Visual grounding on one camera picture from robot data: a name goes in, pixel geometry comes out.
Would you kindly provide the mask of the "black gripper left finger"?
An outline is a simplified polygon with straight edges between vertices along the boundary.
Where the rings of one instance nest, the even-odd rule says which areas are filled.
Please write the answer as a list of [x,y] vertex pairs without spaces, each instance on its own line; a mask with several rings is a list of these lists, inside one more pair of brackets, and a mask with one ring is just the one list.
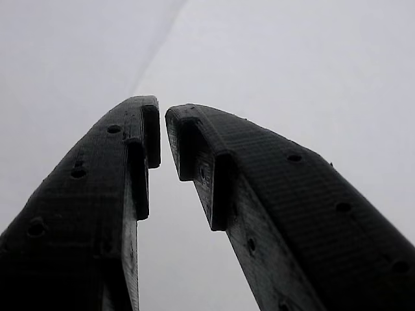
[[155,96],[95,123],[1,234],[1,309],[137,310],[137,223],[160,163]]

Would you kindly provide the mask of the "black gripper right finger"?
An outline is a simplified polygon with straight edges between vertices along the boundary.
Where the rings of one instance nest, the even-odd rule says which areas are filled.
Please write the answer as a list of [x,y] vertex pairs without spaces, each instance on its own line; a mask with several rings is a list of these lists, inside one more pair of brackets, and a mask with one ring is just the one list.
[[208,106],[165,120],[179,179],[261,310],[414,309],[414,246],[324,158]]

